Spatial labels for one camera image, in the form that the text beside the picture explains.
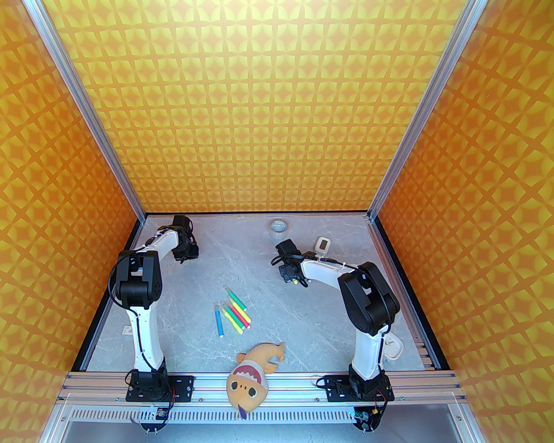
ventilation grille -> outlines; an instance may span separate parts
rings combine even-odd
[[[131,419],[141,423],[160,423],[156,420],[157,407],[134,406],[73,406],[71,421],[101,423],[127,423]],[[242,420],[233,408],[176,406],[170,413],[168,423],[353,423],[354,409],[351,406],[318,406],[312,408],[260,408],[247,414]]]

stuffed toy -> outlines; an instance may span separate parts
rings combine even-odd
[[[285,343],[262,343],[247,354],[237,355],[236,366],[227,378],[227,398],[245,420],[246,414],[256,409],[268,396],[265,374],[273,374],[277,365],[269,363],[271,357],[285,357]]]

gray table surface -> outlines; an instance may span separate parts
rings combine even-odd
[[[200,254],[183,264],[169,253],[161,260],[163,293],[158,302],[160,345],[170,372],[227,372],[236,354],[260,342],[286,342],[279,371],[344,371],[351,362],[355,329],[340,293],[320,282],[309,288],[285,284],[277,266],[270,266],[278,241],[269,223],[286,220],[288,237],[302,251],[314,249],[319,236],[331,239],[328,257],[349,263],[372,261],[381,272],[362,213],[193,215]],[[143,242],[172,216],[149,216],[136,242]],[[223,319],[219,338],[213,302],[226,298],[228,285],[248,306],[252,328],[239,336]],[[113,306],[93,352],[88,371],[126,372],[132,368],[132,337],[122,335],[130,324],[123,309]],[[392,331],[404,343],[398,360],[385,359],[386,370],[424,370],[402,313]]]

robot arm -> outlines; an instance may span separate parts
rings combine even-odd
[[[176,215],[138,250],[122,251],[116,265],[114,294],[131,321],[135,345],[128,401],[159,401],[169,392],[165,359],[160,348],[156,318],[162,293],[160,260],[170,251],[177,261],[198,257],[192,222]]]
[[[285,282],[307,287],[311,280],[318,280],[341,291],[348,317],[357,329],[350,385],[360,400],[375,396],[375,386],[385,380],[384,335],[400,311],[398,300],[377,266],[370,262],[352,266],[318,259],[314,253],[301,254],[290,239],[279,243],[276,249],[279,256],[272,264],[283,262],[279,271]]]

orange patterned wall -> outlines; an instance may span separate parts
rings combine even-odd
[[[135,216],[18,0],[0,47],[0,440],[32,442]]]
[[[379,214],[491,442],[554,441],[554,2],[489,2]]]
[[[45,0],[146,211],[367,209],[464,0]]]

